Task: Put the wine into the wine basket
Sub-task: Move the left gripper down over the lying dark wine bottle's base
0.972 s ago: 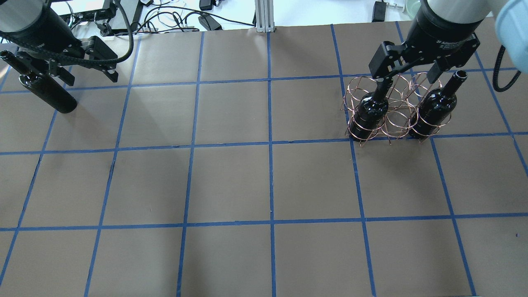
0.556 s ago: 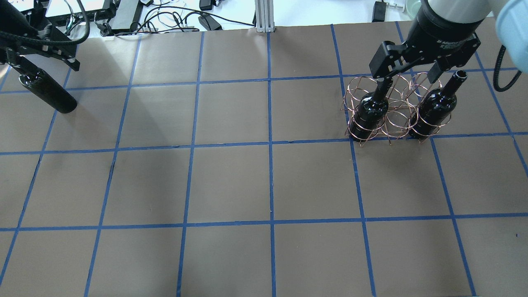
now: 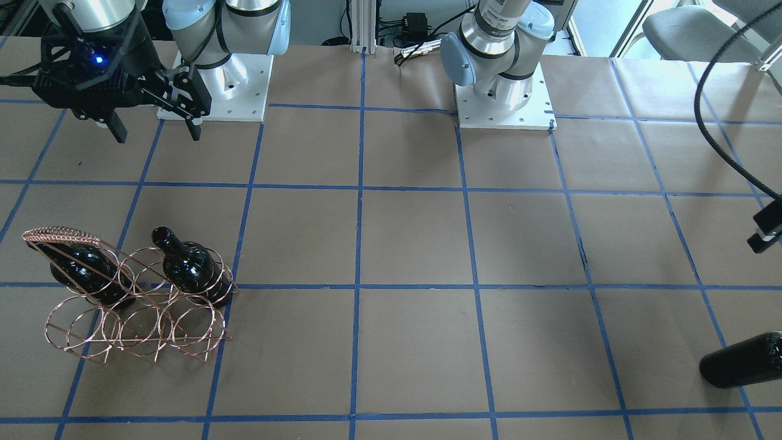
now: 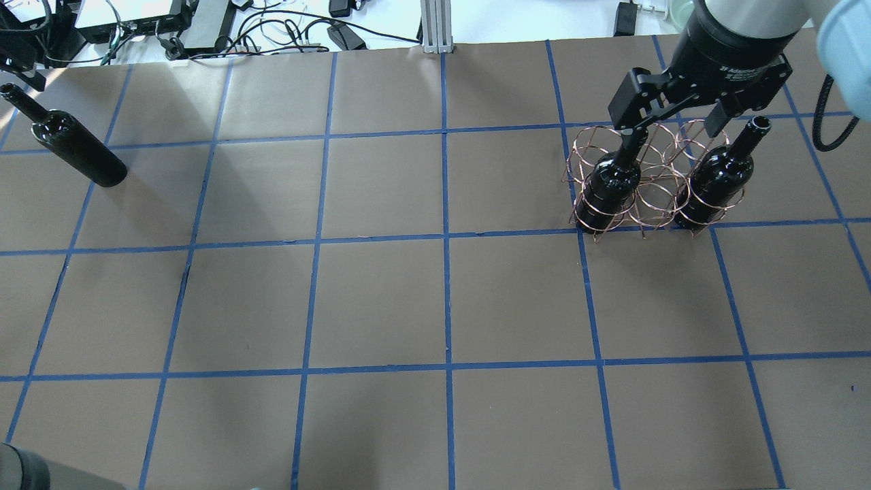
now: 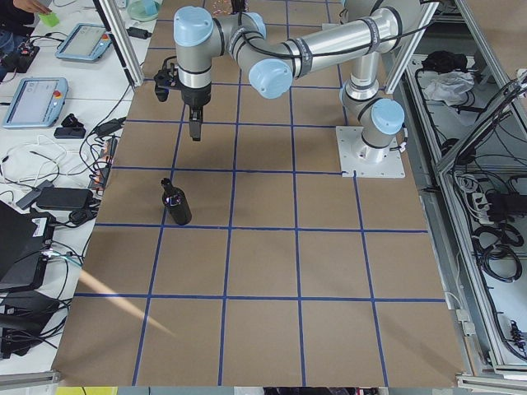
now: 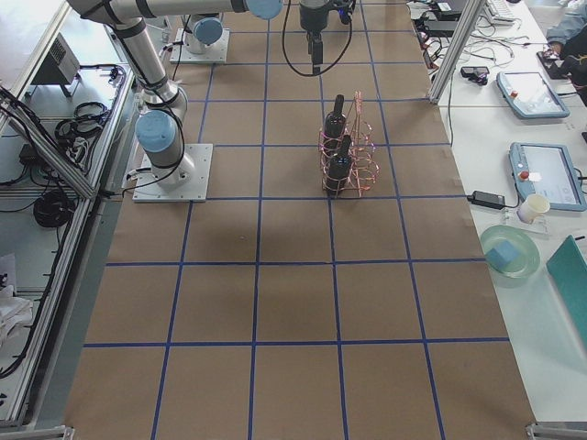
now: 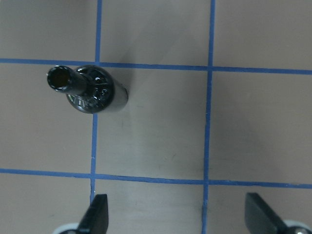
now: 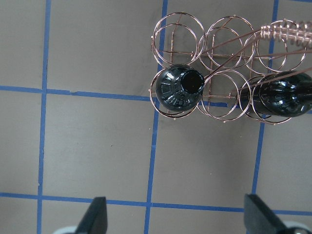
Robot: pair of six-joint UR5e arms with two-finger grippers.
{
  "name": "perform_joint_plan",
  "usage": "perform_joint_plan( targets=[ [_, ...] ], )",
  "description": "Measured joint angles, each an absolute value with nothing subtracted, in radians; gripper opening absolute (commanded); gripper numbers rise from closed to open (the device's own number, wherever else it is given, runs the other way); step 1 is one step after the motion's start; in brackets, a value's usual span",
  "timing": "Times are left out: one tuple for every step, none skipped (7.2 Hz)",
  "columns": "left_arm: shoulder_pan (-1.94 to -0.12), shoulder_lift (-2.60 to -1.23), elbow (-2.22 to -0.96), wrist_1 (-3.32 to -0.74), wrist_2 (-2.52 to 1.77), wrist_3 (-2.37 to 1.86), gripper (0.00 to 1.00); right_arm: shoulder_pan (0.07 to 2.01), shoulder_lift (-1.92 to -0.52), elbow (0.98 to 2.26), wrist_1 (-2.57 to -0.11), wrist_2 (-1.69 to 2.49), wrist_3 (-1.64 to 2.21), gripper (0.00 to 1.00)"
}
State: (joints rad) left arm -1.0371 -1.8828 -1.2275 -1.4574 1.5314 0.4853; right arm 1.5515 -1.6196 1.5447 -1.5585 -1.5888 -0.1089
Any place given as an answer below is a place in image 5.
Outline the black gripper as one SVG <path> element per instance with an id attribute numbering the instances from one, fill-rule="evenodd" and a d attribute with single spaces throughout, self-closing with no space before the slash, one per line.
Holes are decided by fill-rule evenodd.
<path id="1" fill-rule="evenodd" d="M 183 102 L 190 107 L 189 110 L 189 135 L 195 142 L 202 138 L 203 107 L 212 98 L 212 85 L 208 84 L 200 88 L 192 88 L 185 85 L 181 87 Z"/>

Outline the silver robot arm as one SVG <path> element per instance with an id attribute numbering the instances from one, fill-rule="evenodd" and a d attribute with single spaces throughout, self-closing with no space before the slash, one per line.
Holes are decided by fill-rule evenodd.
<path id="1" fill-rule="evenodd" d="M 408 42 L 422 24 L 419 1 L 361 1 L 355 20 L 285 42 L 266 39 L 261 16 L 238 12 L 214 17 L 202 7 L 181 7 L 174 15 L 178 62 L 176 81 L 189 107 L 189 135 L 201 139 L 203 108 L 211 99 L 212 60 L 229 55 L 246 73 L 250 85 L 265 99 L 287 92 L 294 80 L 312 72 L 352 61 L 343 85 L 343 106 L 359 122 L 369 119 L 368 106 L 379 92 L 380 55 Z"/>

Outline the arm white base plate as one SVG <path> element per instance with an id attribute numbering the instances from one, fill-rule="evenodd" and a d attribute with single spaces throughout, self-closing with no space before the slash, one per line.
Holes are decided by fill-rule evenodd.
<path id="1" fill-rule="evenodd" d="M 383 148 L 368 146 L 362 139 L 363 127 L 337 126 L 336 138 L 341 175 L 367 179 L 403 179 L 405 171 L 396 137 Z"/>

